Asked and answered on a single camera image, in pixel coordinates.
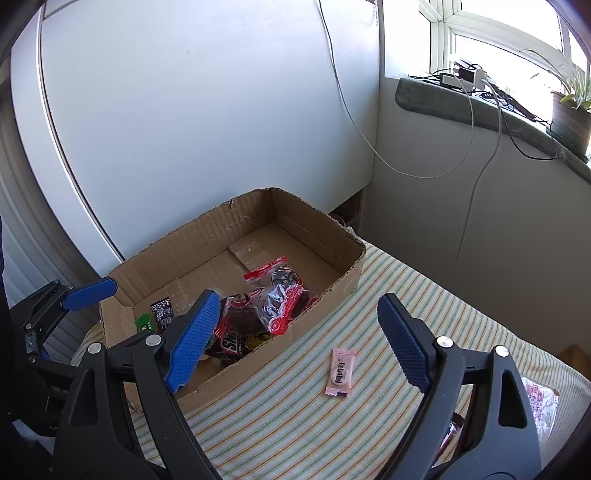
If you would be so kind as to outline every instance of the gray window sill mat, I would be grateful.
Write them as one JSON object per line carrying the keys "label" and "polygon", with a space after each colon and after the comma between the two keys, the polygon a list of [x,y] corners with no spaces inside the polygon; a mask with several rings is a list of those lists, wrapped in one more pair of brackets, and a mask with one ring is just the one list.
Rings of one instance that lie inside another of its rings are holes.
{"label": "gray window sill mat", "polygon": [[[465,93],[455,92],[420,80],[401,78],[398,81],[394,99],[400,108],[409,112],[436,116],[467,125],[472,124],[470,106]],[[496,105],[473,98],[472,107],[474,108],[475,127],[498,131],[499,121]],[[537,129],[527,120],[508,112],[505,113],[513,138],[523,140],[550,157],[554,155],[553,140],[548,134]],[[507,133],[504,124],[503,133]],[[566,163],[579,177],[591,184],[591,170],[589,167],[566,147],[558,142],[554,143],[558,153],[557,158]]]}

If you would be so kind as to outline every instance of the pink candy wrapper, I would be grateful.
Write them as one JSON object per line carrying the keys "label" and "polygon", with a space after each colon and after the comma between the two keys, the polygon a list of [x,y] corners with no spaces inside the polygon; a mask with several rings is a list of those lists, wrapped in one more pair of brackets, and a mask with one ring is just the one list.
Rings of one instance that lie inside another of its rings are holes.
{"label": "pink candy wrapper", "polygon": [[355,350],[334,348],[330,365],[330,375],[326,384],[327,395],[346,397],[351,393],[351,379],[353,378],[353,363],[355,362]]}

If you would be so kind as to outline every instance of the cardboard box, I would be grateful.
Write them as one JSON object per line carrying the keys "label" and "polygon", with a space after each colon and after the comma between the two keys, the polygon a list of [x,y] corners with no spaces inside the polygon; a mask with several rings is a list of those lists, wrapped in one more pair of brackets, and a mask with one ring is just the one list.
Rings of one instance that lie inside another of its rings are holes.
{"label": "cardboard box", "polygon": [[[107,346],[134,335],[134,320],[151,314],[151,303],[170,297],[178,316],[205,288],[223,296],[249,291],[243,275],[282,255],[310,295],[321,295],[320,300],[294,319],[284,335],[239,362],[223,370],[213,359],[199,362],[177,399],[187,413],[224,395],[284,352],[357,288],[363,242],[283,190],[254,190],[223,203],[114,269],[111,277],[119,290],[100,303]],[[125,391],[139,408],[135,384],[126,384]]]}

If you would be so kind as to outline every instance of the window pane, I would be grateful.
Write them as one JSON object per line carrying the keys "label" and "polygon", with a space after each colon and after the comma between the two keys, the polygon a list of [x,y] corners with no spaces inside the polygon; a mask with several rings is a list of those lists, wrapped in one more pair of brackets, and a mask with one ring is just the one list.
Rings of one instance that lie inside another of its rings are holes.
{"label": "window pane", "polygon": [[546,0],[462,0],[462,10],[518,28],[562,51],[558,16]]}
{"label": "window pane", "polygon": [[413,38],[409,39],[410,54],[415,73],[431,73],[431,22],[421,12],[412,20]]}
{"label": "window pane", "polygon": [[577,39],[569,32],[570,38],[570,54],[573,58],[573,63],[581,67],[583,71],[587,68],[587,56],[583,52],[583,49],[577,42]]}
{"label": "window pane", "polygon": [[501,48],[460,35],[456,35],[456,54],[482,65],[500,89],[534,115],[543,120],[552,120],[550,90],[560,90],[560,82],[556,77]]}

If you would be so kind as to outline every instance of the spider plant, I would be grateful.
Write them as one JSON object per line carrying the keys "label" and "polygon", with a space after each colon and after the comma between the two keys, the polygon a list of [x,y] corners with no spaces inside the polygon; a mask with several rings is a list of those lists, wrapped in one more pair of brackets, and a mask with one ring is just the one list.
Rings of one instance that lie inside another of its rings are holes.
{"label": "spider plant", "polygon": [[560,103],[572,101],[574,108],[580,108],[591,113],[591,77],[589,75],[589,63],[585,72],[570,62],[564,55],[564,63],[553,65],[547,58],[535,50],[524,48],[520,51],[527,51],[537,55],[547,64],[547,70],[554,75],[564,88],[564,96]]}

